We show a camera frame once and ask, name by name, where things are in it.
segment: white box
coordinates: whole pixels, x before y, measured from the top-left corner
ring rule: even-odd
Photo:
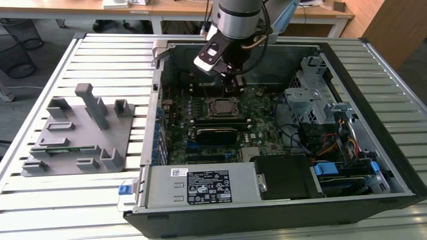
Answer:
[[[126,0],[103,0],[102,7],[104,9],[123,9],[130,7],[130,3]]]
[[[150,0],[128,0],[130,4],[147,5]]]

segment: barcode label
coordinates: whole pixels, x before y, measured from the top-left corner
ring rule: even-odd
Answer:
[[[172,168],[171,169],[171,177],[182,177],[187,176],[188,168]]]

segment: gray plastic holder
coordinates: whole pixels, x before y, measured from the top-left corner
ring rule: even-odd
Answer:
[[[92,85],[78,84],[87,105],[70,106],[52,98],[51,114],[23,165],[24,177],[115,173],[124,169],[135,105],[126,99],[104,105]]]

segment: open computer chassis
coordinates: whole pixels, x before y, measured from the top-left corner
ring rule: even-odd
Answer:
[[[192,65],[203,42],[162,45],[124,212],[146,237],[351,224],[426,199],[327,43],[272,45],[235,93]]]

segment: sticker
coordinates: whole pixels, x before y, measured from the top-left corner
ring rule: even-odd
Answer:
[[[148,11],[131,11],[131,14],[148,14]]]
[[[172,168],[171,177],[183,177],[187,176],[188,168]]]
[[[187,185],[190,205],[234,202],[228,170],[188,172]]]

